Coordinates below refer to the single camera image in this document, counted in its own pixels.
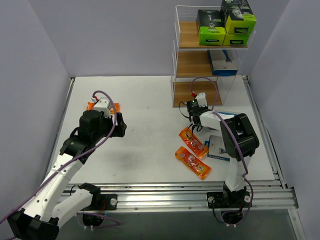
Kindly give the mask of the blue white razor box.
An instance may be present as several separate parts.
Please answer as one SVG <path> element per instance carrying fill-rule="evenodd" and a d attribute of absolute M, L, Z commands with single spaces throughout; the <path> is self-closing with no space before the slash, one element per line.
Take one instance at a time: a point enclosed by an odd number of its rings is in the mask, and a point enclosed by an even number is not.
<path fill-rule="evenodd" d="M 206 117 L 206 127 L 214 130 L 221 130 L 221 119 L 227 120 L 235 117 L 236 114 L 231 114 L 227 112 L 217 112 L 217 111 L 210 111 Z"/>

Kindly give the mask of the grey box blue razor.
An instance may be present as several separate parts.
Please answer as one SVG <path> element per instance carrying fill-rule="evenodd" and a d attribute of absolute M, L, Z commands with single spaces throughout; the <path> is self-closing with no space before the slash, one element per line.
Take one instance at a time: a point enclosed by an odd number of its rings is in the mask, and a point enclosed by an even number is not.
<path fill-rule="evenodd" d="M 209 140 L 205 141 L 204 144 L 209 148 L 207 153 L 209 158 L 227 162 L 230 161 L 230 156 L 225 150 L 224 141 L 221 136 L 211 135 Z"/>
<path fill-rule="evenodd" d="M 237 74 L 237 62 L 226 49 L 208 50 L 207 53 L 213 76 L 230 77 Z"/>

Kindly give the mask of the black green razor pack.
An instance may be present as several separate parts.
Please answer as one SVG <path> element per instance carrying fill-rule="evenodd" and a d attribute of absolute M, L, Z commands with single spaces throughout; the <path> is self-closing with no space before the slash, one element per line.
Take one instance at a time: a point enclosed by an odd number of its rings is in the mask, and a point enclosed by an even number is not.
<path fill-rule="evenodd" d="M 226 30 L 219 10 L 199 9 L 197 12 L 196 27 L 199 45 L 223 45 Z"/>

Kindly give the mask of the tall green black razor box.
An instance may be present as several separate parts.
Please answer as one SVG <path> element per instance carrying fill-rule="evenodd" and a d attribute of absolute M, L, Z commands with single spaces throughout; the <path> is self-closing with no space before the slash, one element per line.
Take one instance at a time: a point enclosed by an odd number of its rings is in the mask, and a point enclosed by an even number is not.
<path fill-rule="evenodd" d="M 243 33 L 226 33 L 223 46 L 246 46 L 250 38 L 250 34 Z"/>

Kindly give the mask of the small black green razor box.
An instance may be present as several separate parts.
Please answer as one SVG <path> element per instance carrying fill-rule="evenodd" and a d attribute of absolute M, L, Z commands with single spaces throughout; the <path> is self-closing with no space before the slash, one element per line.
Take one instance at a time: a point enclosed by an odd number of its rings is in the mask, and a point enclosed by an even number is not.
<path fill-rule="evenodd" d="M 249 35 L 257 22 L 247 0 L 223 0 L 220 13 L 227 34 Z"/>

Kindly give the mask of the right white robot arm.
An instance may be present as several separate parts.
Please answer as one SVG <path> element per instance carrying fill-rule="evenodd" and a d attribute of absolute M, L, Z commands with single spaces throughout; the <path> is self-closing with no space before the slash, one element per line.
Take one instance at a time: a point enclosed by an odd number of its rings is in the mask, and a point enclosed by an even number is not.
<path fill-rule="evenodd" d="M 200 106 L 197 99 L 186 102 L 190 122 L 200 128 L 210 128 L 221 133 L 224 151 L 229 156 L 229 169 L 223 184 L 222 200 L 234 206 L 247 195 L 248 164 L 260 146 L 257 134 L 244 113 L 220 114 L 207 106 Z"/>

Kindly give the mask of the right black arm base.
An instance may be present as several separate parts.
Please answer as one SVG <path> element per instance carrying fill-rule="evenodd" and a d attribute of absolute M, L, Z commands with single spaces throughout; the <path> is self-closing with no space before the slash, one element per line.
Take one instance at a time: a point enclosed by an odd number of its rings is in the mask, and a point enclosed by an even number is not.
<path fill-rule="evenodd" d="M 248 208 L 251 201 L 251 196 L 249 192 L 244 193 L 225 193 L 219 192 L 207 192 L 207 204 L 208 207 L 213 209 L 240 209 Z"/>

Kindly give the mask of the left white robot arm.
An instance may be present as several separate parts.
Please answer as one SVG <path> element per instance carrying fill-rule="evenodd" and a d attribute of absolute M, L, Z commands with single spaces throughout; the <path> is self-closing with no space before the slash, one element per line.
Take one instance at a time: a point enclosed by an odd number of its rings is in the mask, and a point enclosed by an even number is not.
<path fill-rule="evenodd" d="M 27 202 L 6 217 L 15 238 L 21 240 L 54 240 L 60 228 L 79 211 L 102 210 L 107 200 L 101 189 L 83 183 L 67 199 L 58 202 L 72 177 L 89 156 L 112 137 L 122 138 L 127 125 L 122 113 L 105 117 L 102 111 L 86 110 L 60 149 L 49 175 Z"/>

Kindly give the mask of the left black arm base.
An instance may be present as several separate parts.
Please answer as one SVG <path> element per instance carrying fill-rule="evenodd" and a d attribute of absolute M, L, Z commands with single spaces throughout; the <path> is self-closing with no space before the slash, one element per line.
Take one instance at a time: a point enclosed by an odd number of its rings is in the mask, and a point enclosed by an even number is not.
<path fill-rule="evenodd" d="M 118 195 L 114 193 L 101 195 L 101 208 L 103 211 L 114 211 L 117 209 Z"/>

